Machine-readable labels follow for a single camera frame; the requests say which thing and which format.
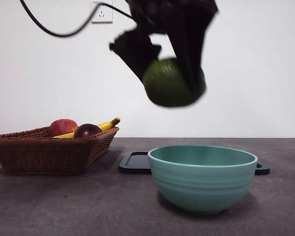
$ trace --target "woven basket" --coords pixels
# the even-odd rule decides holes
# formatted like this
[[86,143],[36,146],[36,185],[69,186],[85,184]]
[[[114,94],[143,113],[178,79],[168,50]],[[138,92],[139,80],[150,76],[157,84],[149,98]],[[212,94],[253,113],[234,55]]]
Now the woven basket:
[[78,175],[106,154],[119,130],[85,137],[49,137],[49,127],[0,135],[0,164],[9,175]]

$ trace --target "avocado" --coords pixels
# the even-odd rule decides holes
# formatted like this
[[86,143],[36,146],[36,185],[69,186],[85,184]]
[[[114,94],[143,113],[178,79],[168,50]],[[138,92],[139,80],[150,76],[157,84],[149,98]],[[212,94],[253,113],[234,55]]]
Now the avocado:
[[148,98],[164,107],[182,107],[194,103],[206,90],[204,73],[200,70],[199,92],[193,93],[184,80],[176,58],[154,60],[143,76]]

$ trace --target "table surface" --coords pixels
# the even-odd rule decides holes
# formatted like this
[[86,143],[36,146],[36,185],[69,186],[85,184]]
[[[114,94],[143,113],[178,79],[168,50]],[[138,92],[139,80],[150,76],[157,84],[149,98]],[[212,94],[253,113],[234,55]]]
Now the table surface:
[[[271,167],[235,206],[211,216],[180,210],[149,174],[119,172],[132,151],[213,145]],[[79,176],[8,176],[0,167],[0,236],[295,236],[295,139],[115,138]]]

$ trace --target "teal ceramic bowl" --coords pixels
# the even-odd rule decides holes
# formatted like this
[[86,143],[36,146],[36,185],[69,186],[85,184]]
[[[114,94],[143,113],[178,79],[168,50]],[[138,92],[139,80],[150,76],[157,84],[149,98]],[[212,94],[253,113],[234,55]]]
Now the teal ceramic bowl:
[[228,209],[248,192],[258,158],[214,146],[168,146],[148,152],[160,193],[179,208],[200,214]]

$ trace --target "wall socket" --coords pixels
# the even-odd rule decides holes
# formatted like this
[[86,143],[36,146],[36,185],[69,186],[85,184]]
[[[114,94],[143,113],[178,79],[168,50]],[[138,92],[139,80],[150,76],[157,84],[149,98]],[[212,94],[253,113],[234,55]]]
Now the wall socket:
[[[100,3],[113,5],[113,0],[92,0],[91,12]],[[100,5],[91,19],[92,24],[111,24],[113,23],[113,10],[110,7]]]

